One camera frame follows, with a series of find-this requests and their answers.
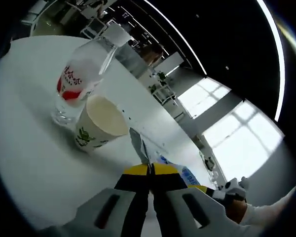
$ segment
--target plastic water bottle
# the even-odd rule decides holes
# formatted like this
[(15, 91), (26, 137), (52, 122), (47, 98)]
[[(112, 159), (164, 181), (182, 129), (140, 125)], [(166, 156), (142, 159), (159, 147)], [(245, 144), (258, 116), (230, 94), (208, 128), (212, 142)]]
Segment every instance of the plastic water bottle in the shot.
[(111, 24), (102, 35), (77, 48), (56, 86), (52, 118), (59, 125), (76, 121), (88, 96), (107, 72), (117, 48), (130, 40), (118, 24)]

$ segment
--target window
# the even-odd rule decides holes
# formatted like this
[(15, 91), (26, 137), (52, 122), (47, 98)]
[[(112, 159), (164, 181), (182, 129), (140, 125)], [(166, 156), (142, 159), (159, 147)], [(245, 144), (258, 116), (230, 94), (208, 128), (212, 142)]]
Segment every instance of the window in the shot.
[(178, 97), (189, 115), (195, 119), (222, 99), (230, 89), (210, 78), (202, 79)]
[(283, 139), (273, 122), (247, 101), (203, 135), (227, 181), (254, 174)]

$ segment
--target white table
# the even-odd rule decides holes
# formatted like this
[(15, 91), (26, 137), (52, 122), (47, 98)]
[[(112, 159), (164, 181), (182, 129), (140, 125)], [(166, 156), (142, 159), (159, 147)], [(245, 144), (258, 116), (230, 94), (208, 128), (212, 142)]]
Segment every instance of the white table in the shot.
[[(73, 219), (79, 205), (114, 187), (124, 168), (140, 163), (129, 136), (89, 157), (51, 121), (56, 81), (73, 50), (87, 41), (66, 36), (19, 39), (0, 61), (0, 175), (38, 229)], [(201, 184), (213, 187), (197, 147), (118, 61), (97, 93), (123, 106), (166, 158), (188, 166)]]

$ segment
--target paper cup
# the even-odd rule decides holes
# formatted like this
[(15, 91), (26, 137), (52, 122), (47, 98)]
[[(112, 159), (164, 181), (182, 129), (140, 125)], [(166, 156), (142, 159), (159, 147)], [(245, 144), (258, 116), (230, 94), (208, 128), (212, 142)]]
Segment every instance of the paper cup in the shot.
[(76, 124), (77, 146), (89, 153), (126, 134), (128, 126), (117, 107), (105, 97), (90, 96)]

